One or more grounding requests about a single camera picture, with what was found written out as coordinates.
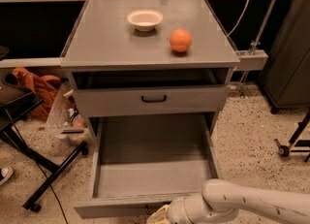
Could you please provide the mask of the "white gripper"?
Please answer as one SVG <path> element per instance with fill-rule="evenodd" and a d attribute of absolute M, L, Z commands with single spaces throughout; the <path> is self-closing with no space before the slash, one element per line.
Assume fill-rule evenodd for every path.
<path fill-rule="evenodd" d="M 227 208 L 219 212 L 214 210 L 201 193 L 179 197 L 170 205 L 163 205 L 151 214 L 146 224 L 217 224 L 230 222 L 237 218 L 238 210 Z"/>

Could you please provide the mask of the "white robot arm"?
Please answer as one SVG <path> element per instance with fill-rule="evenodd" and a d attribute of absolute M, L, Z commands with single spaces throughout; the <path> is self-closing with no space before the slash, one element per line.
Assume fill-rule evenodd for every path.
<path fill-rule="evenodd" d="M 214 224 L 234 220 L 240 209 L 281 224 L 310 224 L 310 195 L 245 187 L 210 179 L 200 193 L 174 199 L 146 224 Z"/>

